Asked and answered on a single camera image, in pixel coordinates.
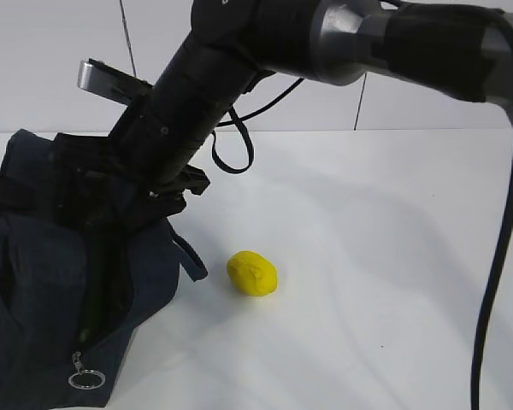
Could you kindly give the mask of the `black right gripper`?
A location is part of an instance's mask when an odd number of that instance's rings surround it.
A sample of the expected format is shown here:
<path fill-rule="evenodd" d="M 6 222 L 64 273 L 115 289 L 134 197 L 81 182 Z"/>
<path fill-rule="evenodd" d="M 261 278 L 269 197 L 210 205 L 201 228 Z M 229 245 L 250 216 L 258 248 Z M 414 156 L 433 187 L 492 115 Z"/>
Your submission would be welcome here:
<path fill-rule="evenodd" d="M 91 231 L 139 231 L 186 207 L 185 190 L 200 195 L 204 172 L 191 151 L 168 142 L 172 129 L 137 96 L 106 137 L 59 132 L 50 160 L 60 174 L 57 220 Z"/>

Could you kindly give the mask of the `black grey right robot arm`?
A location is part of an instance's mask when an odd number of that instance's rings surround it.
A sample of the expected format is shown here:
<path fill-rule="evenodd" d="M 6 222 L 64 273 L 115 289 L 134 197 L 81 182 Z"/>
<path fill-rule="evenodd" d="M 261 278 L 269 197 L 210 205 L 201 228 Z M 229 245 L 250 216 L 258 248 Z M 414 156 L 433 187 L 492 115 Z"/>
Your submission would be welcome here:
<path fill-rule="evenodd" d="M 345 86 L 367 72 L 495 104 L 513 128 L 513 14 L 407 1 L 196 1 L 154 84 L 81 63 L 80 88 L 126 108 L 105 137 L 56 136 L 53 155 L 68 172 L 62 220 L 136 231 L 177 214 L 186 190 L 209 186 L 192 157 L 219 126 L 246 133 L 233 105 L 260 81 L 283 73 Z"/>

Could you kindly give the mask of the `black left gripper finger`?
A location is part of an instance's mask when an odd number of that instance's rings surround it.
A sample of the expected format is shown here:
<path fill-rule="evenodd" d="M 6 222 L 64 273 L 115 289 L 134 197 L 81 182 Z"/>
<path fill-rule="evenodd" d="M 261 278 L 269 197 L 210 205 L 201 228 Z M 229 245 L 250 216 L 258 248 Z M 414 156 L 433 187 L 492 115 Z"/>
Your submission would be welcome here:
<path fill-rule="evenodd" d="M 0 174 L 0 213 L 5 211 L 31 211 L 36 207 L 31 188 Z"/>

